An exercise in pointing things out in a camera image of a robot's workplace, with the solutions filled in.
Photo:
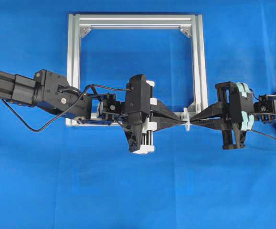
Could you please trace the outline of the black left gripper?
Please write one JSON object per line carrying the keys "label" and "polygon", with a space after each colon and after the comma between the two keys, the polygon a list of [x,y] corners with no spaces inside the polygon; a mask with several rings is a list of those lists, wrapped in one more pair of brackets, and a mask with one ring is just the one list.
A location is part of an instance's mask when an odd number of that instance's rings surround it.
{"label": "black left gripper", "polygon": [[129,151],[145,155],[155,150],[152,144],[153,132],[185,124],[186,122],[172,112],[162,101],[151,98],[151,85],[143,74],[130,78],[122,113],[127,116],[124,132]]}

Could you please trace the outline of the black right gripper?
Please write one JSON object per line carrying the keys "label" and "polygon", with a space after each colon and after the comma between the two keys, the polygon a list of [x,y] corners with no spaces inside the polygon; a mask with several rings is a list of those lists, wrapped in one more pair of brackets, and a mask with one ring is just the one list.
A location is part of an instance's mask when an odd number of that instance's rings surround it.
{"label": "black right gripper", "polygon": [[246,83],[224,82],[215,85],[218,102],[191,118],[191,124],[221,130],[223,149],[245,147],[246,132],[254,124],[253,95]]}

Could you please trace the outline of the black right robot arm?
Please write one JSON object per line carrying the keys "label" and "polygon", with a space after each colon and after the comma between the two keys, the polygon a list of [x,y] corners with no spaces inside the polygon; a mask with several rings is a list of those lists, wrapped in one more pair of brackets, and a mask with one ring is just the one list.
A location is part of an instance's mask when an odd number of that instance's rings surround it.
{"label": "black right robot arm", "polygon": [[255,94],[245,83],[218,83],[215,88],[218,101],[187,122],[220,130],[223,149],[244,148],[246,133],[255,121],[276,122],[276,95],[261,95],[254,102]]}

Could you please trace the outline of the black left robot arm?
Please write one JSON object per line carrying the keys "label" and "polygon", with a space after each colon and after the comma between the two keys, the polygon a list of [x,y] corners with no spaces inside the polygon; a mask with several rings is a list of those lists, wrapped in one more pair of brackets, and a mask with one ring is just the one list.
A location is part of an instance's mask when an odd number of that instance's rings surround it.
{"label": "black left robot arm", "polygon": [[11,104],[39,107],[55,119],[68,118],[79,124],[118,124],[125,133],[129,150],[145,155],[155,150],[153,134],[184,124],[163,102],[153,96],[154,82],[139,74],[130,78],[123,102],[116,99],[116,88],[106,94],[91,84],[83,91],[72,87],[66,77],[40,70],[33,78],[0,71],[0,99]]}

